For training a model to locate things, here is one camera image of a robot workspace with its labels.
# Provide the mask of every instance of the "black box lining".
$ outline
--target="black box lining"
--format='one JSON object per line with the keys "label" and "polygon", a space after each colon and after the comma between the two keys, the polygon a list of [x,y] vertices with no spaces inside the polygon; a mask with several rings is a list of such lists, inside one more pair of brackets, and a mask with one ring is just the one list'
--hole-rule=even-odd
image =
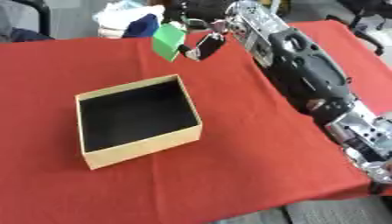
{"label": "black box lining", "polygon": [[198,125],[178,80],[80,102],[86,152]]}

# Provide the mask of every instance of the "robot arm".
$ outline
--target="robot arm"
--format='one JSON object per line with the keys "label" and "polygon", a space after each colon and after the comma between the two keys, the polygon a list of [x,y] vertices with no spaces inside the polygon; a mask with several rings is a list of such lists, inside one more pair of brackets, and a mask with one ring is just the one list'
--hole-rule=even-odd
{"label": "robot arm", "polygon": [[[192,26],[185,15],[182,23]],[[232,3],[225,17],[210,25],[213,33],[194,49],[179,48],[186,57],[203,60],[232,33],[287,101],[311,116],[356,167],[377,184],[392,184],[392,121],[361,102],[349,87],[351,78],[318,44],[257,1]]]}

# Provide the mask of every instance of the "red fabric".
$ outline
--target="red fabric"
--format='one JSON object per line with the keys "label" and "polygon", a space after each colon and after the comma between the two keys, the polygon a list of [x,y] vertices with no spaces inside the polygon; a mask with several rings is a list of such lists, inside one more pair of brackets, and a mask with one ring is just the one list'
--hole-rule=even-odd
{"label": "red fabric", "polygon": [[[392,109],[392,73],[346,28],[296,26],[353,77],[368,106]],[[368,178],[233,39],[200,63],[169,63],[147,38],[0,45],[0,58],[0,223],[198,223],[366,195]],[[204,122],[201,140],[90,171],[74,95],[166,74],[181,75]]]}

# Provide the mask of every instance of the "cardboard box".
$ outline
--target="cardboard box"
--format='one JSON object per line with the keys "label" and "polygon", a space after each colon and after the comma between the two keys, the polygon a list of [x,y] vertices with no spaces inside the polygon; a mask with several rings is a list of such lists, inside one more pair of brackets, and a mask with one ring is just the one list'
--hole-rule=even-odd
{"label": "cardboard box", "polygon": [[199,140],[202,121],[178,75],[76,95],[90,169]]}

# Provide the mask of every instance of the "floor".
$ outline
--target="floor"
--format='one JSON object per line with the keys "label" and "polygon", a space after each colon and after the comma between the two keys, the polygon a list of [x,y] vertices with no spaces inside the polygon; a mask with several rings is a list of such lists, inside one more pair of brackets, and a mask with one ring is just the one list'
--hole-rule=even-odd
{"label": "floor", "polygon": [[[97,24],[92,15],[103,9],[111,0],[46,0],[52,9],[52,35],[56,39],[91,37],[97,34]],[[292,12],[285,20],[312,21],[323,19],[327,14],[351,20],[353,15],[336,0],[292,0]],[[30,8],[0,0],[5,5],[11,22],[22,28],[38,29],[37,13]],[[364,23],[375,26],[381,22],[379,17],[371,17]],[[392,37],[392,29],[386,30]],[[392,66],[392,44],[382,57]],[[392,223],[392,214],[382,204],[380,198],[350,199],[341,201],[306,201],[287,206],[294,224],[387,224]],[[213,224],[290,224],[281,209],[234,217],[216,221]]]}

